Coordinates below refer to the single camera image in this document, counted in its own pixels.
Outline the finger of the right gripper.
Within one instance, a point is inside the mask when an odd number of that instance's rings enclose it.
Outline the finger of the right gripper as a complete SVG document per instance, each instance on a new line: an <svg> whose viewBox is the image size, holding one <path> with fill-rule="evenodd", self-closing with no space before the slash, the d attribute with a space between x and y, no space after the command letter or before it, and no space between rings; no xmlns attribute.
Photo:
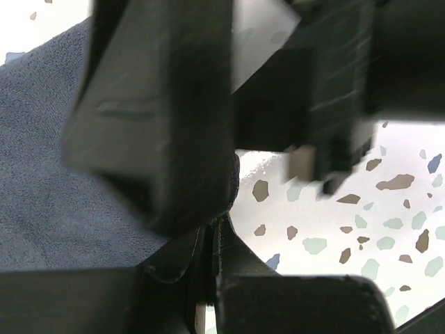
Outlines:
<svg viewBox="0 0 445 334"><path fill-rule="evenodd" d="M149 230L222 213L234 155L231 1L95 1L63 162L106 180Z"/></svg>

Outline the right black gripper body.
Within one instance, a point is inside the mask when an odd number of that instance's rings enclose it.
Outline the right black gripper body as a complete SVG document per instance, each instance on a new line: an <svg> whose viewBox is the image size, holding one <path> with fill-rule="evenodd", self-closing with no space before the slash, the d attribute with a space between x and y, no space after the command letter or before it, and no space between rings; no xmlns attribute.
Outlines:
<svg viewBox="0 0 445 334"><path fill-rule="evenodd" d="M332 195L376 120L444 120L443 1L293 1L302 19L234 94L235 143L293 151L289 177Z"/></svg>

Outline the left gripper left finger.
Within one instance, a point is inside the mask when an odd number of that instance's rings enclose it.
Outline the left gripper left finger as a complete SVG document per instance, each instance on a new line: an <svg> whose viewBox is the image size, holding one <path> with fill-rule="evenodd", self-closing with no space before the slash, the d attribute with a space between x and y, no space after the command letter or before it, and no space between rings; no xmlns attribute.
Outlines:
<svg viewBox="0 0 445 334"><path fill-rule="evenodd" d="M208 228L134 267L1 274L2 333L203 333Z"/></svg>

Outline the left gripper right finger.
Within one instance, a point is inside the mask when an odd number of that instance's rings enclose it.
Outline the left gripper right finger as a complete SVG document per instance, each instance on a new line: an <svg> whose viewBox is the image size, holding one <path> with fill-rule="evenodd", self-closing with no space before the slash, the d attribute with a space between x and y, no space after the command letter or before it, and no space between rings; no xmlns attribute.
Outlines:
<svg viewBox="0 0 445 334"><path fill-rule="evenodd" d="M211 284L219 333L394 333L382 292L360 276L281 276L213 225Z"/></svg>

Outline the dark grey towel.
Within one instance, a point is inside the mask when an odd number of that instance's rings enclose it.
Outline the dark grey towel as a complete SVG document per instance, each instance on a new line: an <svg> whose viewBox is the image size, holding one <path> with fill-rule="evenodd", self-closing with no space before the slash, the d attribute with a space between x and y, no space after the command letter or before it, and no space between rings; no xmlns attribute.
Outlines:
<svg viewBox="0 0 445 334"><path fill-rule="evenodd" d="M91 19L1 67L1 270L134 267L164 245L104 179L63 162ZM229 202L239 162L232 157Z"/></svg>

